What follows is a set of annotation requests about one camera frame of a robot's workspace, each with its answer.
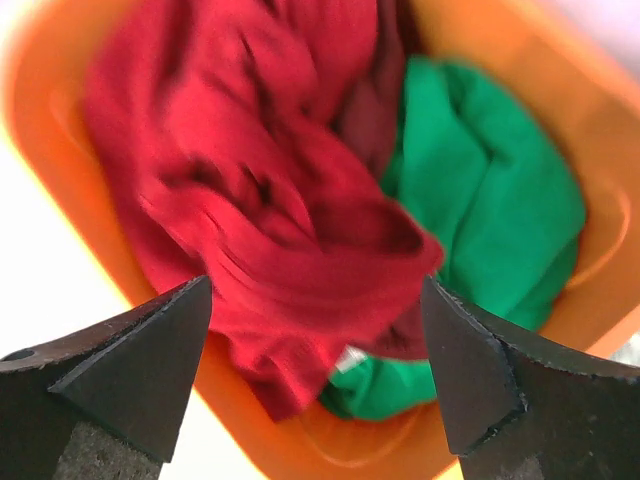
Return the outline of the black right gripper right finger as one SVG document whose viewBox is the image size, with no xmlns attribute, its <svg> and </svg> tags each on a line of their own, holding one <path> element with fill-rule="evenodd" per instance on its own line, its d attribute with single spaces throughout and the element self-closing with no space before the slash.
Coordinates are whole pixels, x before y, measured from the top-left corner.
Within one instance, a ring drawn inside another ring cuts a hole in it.
<svg viewBox="0 0 640 480">
<path fill-rule="evenodd" d="M 639 370 L 565 347 L 427 277 L 422 320 L 466 479 L 636 479 Z"/>
</svg>

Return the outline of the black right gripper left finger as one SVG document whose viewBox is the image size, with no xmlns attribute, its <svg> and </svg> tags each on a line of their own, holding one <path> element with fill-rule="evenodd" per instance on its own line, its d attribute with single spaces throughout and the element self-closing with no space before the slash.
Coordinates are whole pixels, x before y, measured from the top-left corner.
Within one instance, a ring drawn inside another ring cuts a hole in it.
<svg viewBox="0 0 640 480">
<path fill-rule="evenodd" d="M 156 479 L 171 461 L 212 312 L 194 278 L 1 360 L 4 479 Z"/>
</svg>

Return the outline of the bright red t shirt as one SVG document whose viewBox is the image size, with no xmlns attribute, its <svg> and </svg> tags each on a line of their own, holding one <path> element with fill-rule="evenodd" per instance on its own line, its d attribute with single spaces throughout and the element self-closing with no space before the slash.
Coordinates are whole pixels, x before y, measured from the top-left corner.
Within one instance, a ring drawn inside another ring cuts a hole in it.
<svg viewBox="0 0 640 480">
<path fill-rule="evenodd" d="M 371 66 L 378 2 L 142 1 L 86 78 L 89 135 L 147 278 L 210 276 L 210 327 L 275 420 L 349 346 L 427 356 L 420 288 L 443 250 L 334 128 Z"/>
</svg>

